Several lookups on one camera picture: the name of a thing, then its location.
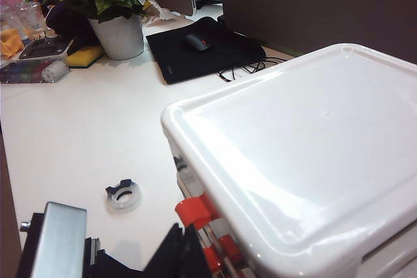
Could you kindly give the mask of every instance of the small white object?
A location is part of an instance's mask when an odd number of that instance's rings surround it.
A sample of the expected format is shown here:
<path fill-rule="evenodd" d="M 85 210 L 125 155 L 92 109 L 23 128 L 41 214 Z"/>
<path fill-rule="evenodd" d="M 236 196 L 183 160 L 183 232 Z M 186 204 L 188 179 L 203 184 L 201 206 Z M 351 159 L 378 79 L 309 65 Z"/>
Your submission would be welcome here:
<path fill-rule="evenodd" d="M 139 186 L 131 182 L 129 186 L 120 188 L 120 184 L 114 188 L 119 188 L 114 194 L 108 190 L 107 204 L 109 208 L 118 213 L 127 213 L 137 208 L 141 202 L 141 191 Z"/>
<path fill-rule="evenodd" d="M 42 78 L 48 83 L 55 83 L 69 73 L 68 65 L 63 61 L 55 61 L 42 71 Z"/>
<path fill-rule="evenodd" d="M 162 124 L 260 277 L 354 278 L 417 219 L 415 64 L 333 45 L 177 102 Z M 367 278 L 417 256 L 405 238 L 364 260 Z"/>

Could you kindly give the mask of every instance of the screw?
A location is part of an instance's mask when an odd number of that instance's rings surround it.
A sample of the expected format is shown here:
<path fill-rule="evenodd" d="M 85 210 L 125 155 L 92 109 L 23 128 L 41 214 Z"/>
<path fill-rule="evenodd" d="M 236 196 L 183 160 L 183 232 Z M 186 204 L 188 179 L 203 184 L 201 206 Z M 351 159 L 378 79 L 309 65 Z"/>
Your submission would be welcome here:
<path fill-rule="evenodd" d="M 31 226 L 30 221 L 22 221 L 20 223 L 20 231 L 27 232 L 29 230 L 29 227 Z"/>

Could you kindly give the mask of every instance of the black mouse pad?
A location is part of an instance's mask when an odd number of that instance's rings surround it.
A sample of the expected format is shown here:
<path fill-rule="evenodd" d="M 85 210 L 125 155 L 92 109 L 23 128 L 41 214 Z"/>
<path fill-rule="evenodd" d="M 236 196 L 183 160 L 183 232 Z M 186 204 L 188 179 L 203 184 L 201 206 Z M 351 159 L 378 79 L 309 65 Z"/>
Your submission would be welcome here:
<path fill-rule="evenodd" d="M 197 51 L 185 43 L 187 35 L 207 41 L 211 48 Z M 170 31 L 147 36 L 149 46 L 168 84 L 245 66 L 265 58 L 256 41 L 236 34 L 206 17 Z"/>

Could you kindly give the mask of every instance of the plastic bag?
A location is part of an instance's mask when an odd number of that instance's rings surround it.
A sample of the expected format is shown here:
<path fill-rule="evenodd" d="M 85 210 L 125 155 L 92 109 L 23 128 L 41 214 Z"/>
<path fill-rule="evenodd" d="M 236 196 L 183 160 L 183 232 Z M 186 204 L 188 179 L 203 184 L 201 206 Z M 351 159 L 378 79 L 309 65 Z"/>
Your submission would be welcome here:
<path fill-rule="evenodd" d="M 139 0 L 143 5 L 145 15 L 142 16 L 142 25 L 147 26 L 155 21 L 172 20 L 175 16 L 170 10 L 161 8 L 155 0 Z"/>

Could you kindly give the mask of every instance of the computer mouse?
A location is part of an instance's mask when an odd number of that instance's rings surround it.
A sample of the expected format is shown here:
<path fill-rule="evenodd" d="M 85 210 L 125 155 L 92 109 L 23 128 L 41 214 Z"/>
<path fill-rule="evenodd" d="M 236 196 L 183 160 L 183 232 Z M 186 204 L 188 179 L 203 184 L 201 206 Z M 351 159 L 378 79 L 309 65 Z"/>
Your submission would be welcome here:
<path fill-rule="evenodd" d="M 196 51 L 205 51 L 212 47 L 205 39 L 195 34 L 188 34 L 184 39 L 185 43 Z"/>

